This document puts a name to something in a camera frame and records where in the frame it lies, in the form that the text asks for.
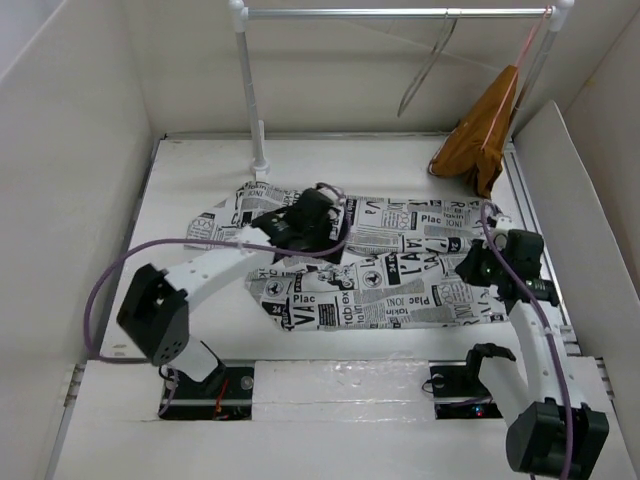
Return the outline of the newspaper print trousers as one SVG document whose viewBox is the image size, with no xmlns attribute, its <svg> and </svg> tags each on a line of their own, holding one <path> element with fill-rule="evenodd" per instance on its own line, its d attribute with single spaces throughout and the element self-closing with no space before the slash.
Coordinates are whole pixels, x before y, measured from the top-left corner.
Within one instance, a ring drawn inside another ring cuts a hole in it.
<svg viewBox="0 0 640 480">
<path fill-rule="evenodd" d="M 284 331 L 422 329 L 504 322 L 497 295 L 456 274 L 482 237 L 481 202 L 347 196 L 350 224 L 337 263 L 288 257 L 255 270 L 245 288 Z"/>
</svg>

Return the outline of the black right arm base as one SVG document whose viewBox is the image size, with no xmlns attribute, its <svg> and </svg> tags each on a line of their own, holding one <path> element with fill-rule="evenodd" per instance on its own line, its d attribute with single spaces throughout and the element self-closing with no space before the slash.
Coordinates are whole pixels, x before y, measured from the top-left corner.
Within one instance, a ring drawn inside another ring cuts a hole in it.
<svg viewBox="0 0 640 480">
<path fill-rule="evenodd" d="M 486 359 L 516 361 L 513 352 L 493 343 L 475 344 L 464 361 L 435 361 L 429 364 L 429 377 L 422 391 L 432 396 L 437 420 L 501 419 L 502 415 L 489 390 L 479 379 Z"/>
</svg>

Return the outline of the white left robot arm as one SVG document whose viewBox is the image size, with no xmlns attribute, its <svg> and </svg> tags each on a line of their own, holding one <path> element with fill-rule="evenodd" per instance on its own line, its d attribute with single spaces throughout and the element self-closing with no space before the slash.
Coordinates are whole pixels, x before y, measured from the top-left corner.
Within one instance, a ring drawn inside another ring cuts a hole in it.
<svg viewBox="0 0 640 480">
<path fill-rule="evenodd" d="M 140 267 L 118 311 L 118 325 L 152 365 L 171 371 L 174 382 L 187 381 L 201 396 L 216 394 L 226 367 L 191 334 L 190 314 L 228 284 L 284 257 L 337 262 L 349 229 L 347 220 L 334 226 L 344 203 L 340 190 L 319 183 L 198 257 L 164 270 Z"/>
</svg>

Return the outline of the white cardboard panel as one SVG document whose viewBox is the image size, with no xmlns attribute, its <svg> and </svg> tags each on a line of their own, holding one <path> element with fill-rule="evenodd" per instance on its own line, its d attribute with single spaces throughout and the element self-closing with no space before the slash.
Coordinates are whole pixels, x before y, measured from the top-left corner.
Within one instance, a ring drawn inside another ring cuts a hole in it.
<svg viewBox="0 0 640 480">
<path fill-rule="evenodd" d="M 580 345 L 608 366 L 630 367 L 639 360 L 639 298 L 555 102 L 515 147 Z"/>
</svg>

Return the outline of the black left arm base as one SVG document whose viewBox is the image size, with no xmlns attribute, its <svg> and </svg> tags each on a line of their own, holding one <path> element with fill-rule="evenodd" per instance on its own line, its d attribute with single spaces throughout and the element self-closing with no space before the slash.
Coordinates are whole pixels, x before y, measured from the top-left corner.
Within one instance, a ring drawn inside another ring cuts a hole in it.
<svg viewBox="0 0 640 480">
<path fill-rule="evenodd" d="M 206 390 L 185 373 L 163 369 L 158 416 L 170 421 L 245 421 L 252 418 L 254 362 L 231 362 Z"/>
</svg>

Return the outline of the brown hanging garment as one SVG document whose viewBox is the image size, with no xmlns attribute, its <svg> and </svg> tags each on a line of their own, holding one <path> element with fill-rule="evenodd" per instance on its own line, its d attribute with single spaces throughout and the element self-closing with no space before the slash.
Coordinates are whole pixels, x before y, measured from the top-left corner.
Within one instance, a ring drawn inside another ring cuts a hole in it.
<svg viewBox="0 0 640 480">
<path fill-rule="evenodd" d="M 441 178 L 462 176 L 475 195 L 491 197 L 502 173 L 502 155 L 518 80 L 484 151 L 481 146 L 513 72 L 514 65 L 507 66 L 459 121 L 429 162 L 430 174 Z"/>
</svg>

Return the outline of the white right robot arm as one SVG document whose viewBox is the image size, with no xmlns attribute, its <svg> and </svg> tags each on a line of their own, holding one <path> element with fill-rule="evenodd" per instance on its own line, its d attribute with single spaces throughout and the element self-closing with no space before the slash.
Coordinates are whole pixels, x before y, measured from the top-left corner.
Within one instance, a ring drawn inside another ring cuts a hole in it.
<svg viewBox="0 0 640 480">
<path fill-rule="evenodd" d="M 507 425 L 510 468 L 530 476 L 587 479 L 609 434 L 605 413 L 592 409 L 578 387 L 560 328 L 559 296 L 541 277 L 543 238 L 493 229 L 476 240 L 456 272 L 471 286 L 497 289 L 520 351 L 493 343 L 467 354 L 462 381 L 473 393 L 489 391 Z"/>
</svg>

